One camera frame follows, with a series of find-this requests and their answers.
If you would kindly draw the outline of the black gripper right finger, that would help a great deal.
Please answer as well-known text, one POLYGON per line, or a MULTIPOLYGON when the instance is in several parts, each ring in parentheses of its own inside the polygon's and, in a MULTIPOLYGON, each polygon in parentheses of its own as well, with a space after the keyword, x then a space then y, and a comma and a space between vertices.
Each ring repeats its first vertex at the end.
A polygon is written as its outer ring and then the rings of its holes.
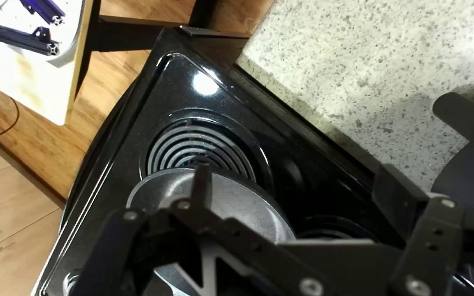
POLYGON ((393 296, 474 296, 474 210, 427 196, 391 165, 378 168, 371 201, 404 242, 393 296))

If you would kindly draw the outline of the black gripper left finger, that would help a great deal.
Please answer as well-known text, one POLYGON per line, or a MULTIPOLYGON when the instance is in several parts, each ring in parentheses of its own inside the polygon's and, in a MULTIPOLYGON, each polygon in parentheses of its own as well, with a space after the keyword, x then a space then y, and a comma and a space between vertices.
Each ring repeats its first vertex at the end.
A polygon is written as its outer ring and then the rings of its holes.
POLYGON ((294 241, 273 244, 207 210, 212 173, 194 168, 190 195, 154 215, 111 213, 70 296, 162 296, 152 272, 171 264, 185 270, 197 296, 325 296, 322 277, 289 252, 294 241))

